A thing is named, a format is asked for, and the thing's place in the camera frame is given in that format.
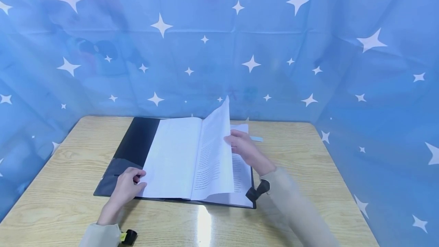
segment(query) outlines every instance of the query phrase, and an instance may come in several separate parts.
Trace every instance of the blue curtain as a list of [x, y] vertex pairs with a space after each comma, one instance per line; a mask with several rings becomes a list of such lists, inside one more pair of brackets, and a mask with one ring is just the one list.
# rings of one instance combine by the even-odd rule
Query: blue curtain
[[85, 115], [311, 122], [382, 247], [439, 245], [439, 0], [0, 0], [0, 219]]

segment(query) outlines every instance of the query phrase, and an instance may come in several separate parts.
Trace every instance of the left hand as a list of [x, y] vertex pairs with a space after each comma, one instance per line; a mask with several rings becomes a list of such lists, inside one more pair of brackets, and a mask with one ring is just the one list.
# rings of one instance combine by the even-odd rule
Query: left hand
[[116, 187], [110, 197], [109, 203], [116, 207], [122, 207], [133, 200], [136, 195], [146, 187], [146, 183], [139, 183], [140, 178], [146, 175], [144, 170], [128, 167], [117, 178]]

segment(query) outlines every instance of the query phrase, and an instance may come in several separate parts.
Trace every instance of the beige sleeve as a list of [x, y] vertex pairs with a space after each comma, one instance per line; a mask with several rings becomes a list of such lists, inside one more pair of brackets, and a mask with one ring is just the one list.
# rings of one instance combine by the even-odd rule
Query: beige sleeve
[[288, 221], [304, 247], [336, 247], [338, 242], [317, 209], [300, 193], [292, 177], [277, 167], [261, 177], [270, 183], [267, 195]]
[[93, 223], [87, 227], [80, 247], [117, 247], [120, 235], [118, 224], [101, 226]]

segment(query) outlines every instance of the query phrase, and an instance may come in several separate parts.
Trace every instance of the document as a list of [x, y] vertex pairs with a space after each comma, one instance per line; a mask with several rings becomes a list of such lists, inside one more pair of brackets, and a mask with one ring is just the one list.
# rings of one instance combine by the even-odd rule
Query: document
[[[248, 125], [234, 128], [248, 132]], [[205, 120], [160, 120], [143, 167], [147, 187], [138, 196], [253, 207], [245, 197], [251, 168], [224, 141], [230, 129], [228, 97]]]

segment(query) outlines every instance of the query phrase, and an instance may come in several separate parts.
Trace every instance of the table surface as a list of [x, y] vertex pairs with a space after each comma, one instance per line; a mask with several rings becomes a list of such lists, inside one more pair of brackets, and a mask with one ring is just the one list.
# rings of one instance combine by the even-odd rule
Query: table surface
[[[0, 223], [1, 241], [20, 247], [78, 246], [107, 201], [93, 192], [131, 120], [82, 118]], [[248, 123], [251, 135], [263, 137], [260, 149], [295, 178], [341, 246], [378, 246], [314, 126]], [[302, 246], [269, 202], [263, 195], [252, 210], [133, 200], [121, 229], [138, 232], [135, 246]]]

